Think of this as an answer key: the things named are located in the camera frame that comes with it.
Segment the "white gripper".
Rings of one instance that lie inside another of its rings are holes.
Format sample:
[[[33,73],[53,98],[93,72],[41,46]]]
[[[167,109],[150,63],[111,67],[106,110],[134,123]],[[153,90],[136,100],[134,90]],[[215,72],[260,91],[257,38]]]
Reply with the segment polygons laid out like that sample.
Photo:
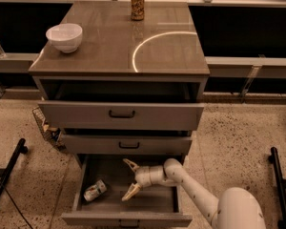
[[[162,166],[139,166],[135,162],[124,158],[123,161],[134,172],[136,183],[132,183],[122,200],[127,201],[135,196],[141,188],[152,185],[161,185],[165,181],[164,169]]]

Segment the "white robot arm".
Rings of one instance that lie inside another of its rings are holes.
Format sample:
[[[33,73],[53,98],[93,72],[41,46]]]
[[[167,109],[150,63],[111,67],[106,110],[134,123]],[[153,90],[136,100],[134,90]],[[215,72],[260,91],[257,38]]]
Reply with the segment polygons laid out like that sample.
[[[181,186],[213,229],[266,229],[258,201],[245,189],[232,187],[217,198],[192,178],[174,158],[157,166],[139,166],[127,158],[123,161],[134,172],[135,179],[123,201],[129,200],[145,187]]]

